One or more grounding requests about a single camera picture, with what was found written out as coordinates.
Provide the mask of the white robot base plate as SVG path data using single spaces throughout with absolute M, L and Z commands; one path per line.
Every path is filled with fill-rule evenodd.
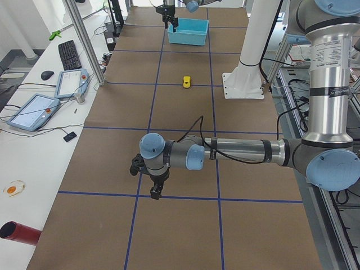
M 222 82 L 225 99 L 264 99 L 262 80 L 259 74 L 223 73 Z

